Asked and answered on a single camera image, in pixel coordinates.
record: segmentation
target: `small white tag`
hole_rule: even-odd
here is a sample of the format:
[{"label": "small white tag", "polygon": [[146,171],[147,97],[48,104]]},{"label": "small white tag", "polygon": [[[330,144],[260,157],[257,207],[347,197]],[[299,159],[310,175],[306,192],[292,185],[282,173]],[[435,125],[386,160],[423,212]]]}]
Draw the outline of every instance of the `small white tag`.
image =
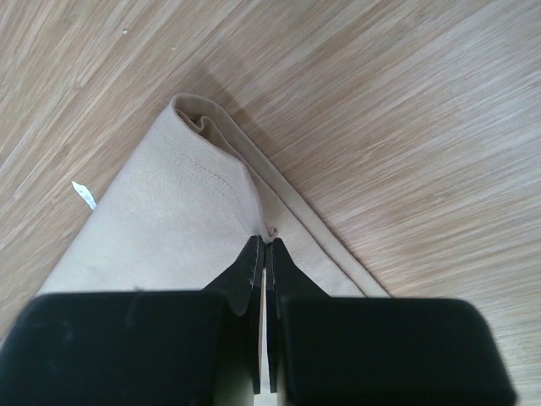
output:
[{"label": "small white tag", "polygon": [[92,197],[92,193],[86,188],[86,186],[78,184],[74,181],[72,181],[71,184],[74,186],[74,189],[79,194],[79,196],[85,199],[85,202],[88,204],[88,206],[90,206],[90,209],[94,210],[97,204]]}]

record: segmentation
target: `wood grain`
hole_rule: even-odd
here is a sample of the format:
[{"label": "wood grain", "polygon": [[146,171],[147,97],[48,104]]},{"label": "wood grain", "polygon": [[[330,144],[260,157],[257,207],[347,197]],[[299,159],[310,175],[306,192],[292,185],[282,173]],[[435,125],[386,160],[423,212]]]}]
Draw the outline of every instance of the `wood grain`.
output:
[{"label": "wood grain", "polygon": [[396,295],[471,300],[541,398],[541,3],[0,2],[0,331],[178,91]]}]

